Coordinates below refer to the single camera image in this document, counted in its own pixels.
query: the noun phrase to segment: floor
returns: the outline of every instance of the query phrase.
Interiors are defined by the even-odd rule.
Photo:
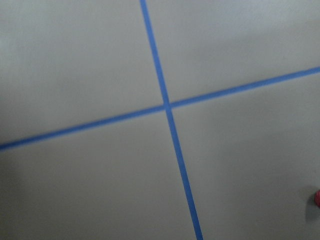
[[[0,237],[314,240],[320,2],[0,2]]]

